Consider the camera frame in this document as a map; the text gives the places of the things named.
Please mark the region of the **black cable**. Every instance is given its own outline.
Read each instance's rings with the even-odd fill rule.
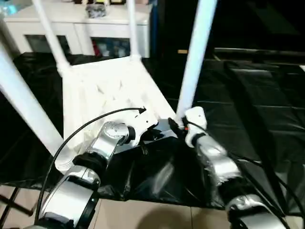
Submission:
[[[207,134],[206,130],[205,130],[203,127],[199,126],[198,124],[192,123],[192,122],[189,122],[189,121],[187,121],[186,123],[198,127],[198,128],[201,129],[205,134]]]
[[[241,160],[245,160],[247,162],[250,162],[251,164],[253,165],[256,165],[256,166],[259,166],[259,167],[263,167],[260,163],[256,162],[256,161],[253,161],[251,159],[248,159],[246,157],[240,157],[236,154],[232,154],[234,157],[236,157],[237,159],[241,159]],[[299,210],[300,210],[300,213],[301,213],[301,216],[302,216],[302,220],[303,220],[303,229],[305,229],[305,210],[301,204],[301,201],[299,200],[299,198],[296,196],[296,194],[294,193],[294,191],[284,182],[281,180],[281,178],[279,178],[278,176],[277,177],[277,180],[278,182],[284,186],[284,188],[287,190],[287,192],[292,196],[292,198],[294,199],[296,205],[298,206]]]
[[[44,191],[46,189],[46,185],[47,185],[47,180],[48,180],[48,177],[49,177],[49,174],[52,170],[52,167],[59,155],[59,153],[61,152],[61,150],[64,148],[64,146],[71,140],[71,138],[73,138],[78,132],[80,132],[83,128],[85,128],[86,126],[90,125],[91,123],[99,120],[99,119],[102,119],[106,116],[109,116],[111,114],[114,114],[114,113],[117,113],[117,112],[121,112],[121,111],[131,111],[131,110],[138,110],[140,113],[142,113],[143,111],[145,111],[145,108],[124,108],[124,109],[119,109],[119,110],[116,110],[116,111],[111,111],[109,113],[106,113],[106,114],[103,114],[103,115],[100,115],[92,120],[90,120],[89,122],[85,123],[84,125],[82,125],[80,128],[78,128],[76,131],[74,131],[63,143],[62,145],[58,148],[58,150],[56,151],[55,155],[54,155],[54,158],[50,164],[50,167],[46,173],[46,176],[45,176],[45,179],[43,181],[43,184],[42,184],[42,187],[41,187],[41,190],[40,190],[40,194],[39,194],[39,198],[38,198],[38,202],[37,202],[37,208],[36,208],[36,214],[35,214],[35,223],[38,222],[39,220],[39,213],[40,213],[40,210],[41,210],[41,204],[42,204],[42,198],[43,198],[43,194],[44,194]]]
[[[252,177],[252,175],[244,169],[242,166],[239,167],[241,173],[252,183],[252,185],[256,188],[256,190],[260,193],[260,196],[265,199],[265,201],[269,202],[272,214],[275,215],[285,228],[289,229],[287,222],[281,217],[281,215],[285,215],[279,208],[276,207],[276,202],[267,194],[264,188]]]

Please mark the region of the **white pole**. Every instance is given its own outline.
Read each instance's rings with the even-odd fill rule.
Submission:
[[[63,139],[21,77],[1,43],[0,71],[1,92],[54,156],[56,150],[63,143]],[[65,147],[56,160],[56,167],[61,172],[65,172],[72,165],[75,156],[75,152]]]
[[[69,68],[70,64],[67,61],[67,59],[63,53],[61,45],[60,45],[57,37],[55,36],[54,31],[52,30],[52,25],[43,8],[41,0],[33,0],[33,4],[36,8],[40,21],[46,31],[46,38],[47,38],[50,48],[52,50],[52,54],[55,58],[55,61],[57,64],[57,69],[61,70],[64,68]]]
[[[132,59],[140,59],[137,36],[137,22],[135,18],[135,3],[134,0],[127,0],[129,30],[130,30],[130,57]]]
[[[216,5],[217,0],[199,0],[198,2],[189,54],[187,56],[176,112],[176,121],[178,123],[181,122],[184,112],[193,105]]]

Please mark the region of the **black plastic sheet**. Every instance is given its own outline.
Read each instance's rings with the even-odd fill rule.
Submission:
[[[71,64],[99,61],[68,56]],[[160,90],[176,109],[184,62],[143,60]],[[15,60],[48,116],[62,134],[62,88],[52,55],[26,53]],[[298,66],[205,61],[194,105],[204,108],[208,130],[229,153],[261,161],[263,168],[241,161],[273,204],[298,215],[280,177],[305,203],[305,72]],[[0,184],[41,188],[50,154],[1,95],[3,146]],[[209,201],[209,187],[192,149],[181,139],[165,138],[116,154],[102,178],[102,198],[137,199],[187,206],[222,208]],[[53,170],[48,186],[61,177]]]

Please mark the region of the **glass cabinet door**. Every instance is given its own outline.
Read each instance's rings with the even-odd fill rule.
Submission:
[[[45,35],[25,35],[25,37],[28,40],[28,43],[33,52],[52,52]],[[57,38],[61,44],[64,53],[71,54],[71,50],[68,45],[66,36],[58,35]]]
[[[129,38],[91,37],[96,56],[120,58],[130,55]]]

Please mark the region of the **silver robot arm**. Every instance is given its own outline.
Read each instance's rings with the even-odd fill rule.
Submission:
[[[227,151],[206,132],[206,119],[201,107],[185,113],[188,133],[185,141],[195,148],[197,158],[208,171],[212,196],[225,204],[232,228],[285,229],[257,191],[243,177]]]
[[[31,229],[88,228],[95,213],[97,190],[117,146],[136,146],[141,135],[158,121],[149,112],[138,115],[127,126],[106,122],[85,153],[74,158],[73,164],[46,198],[39,220]]]

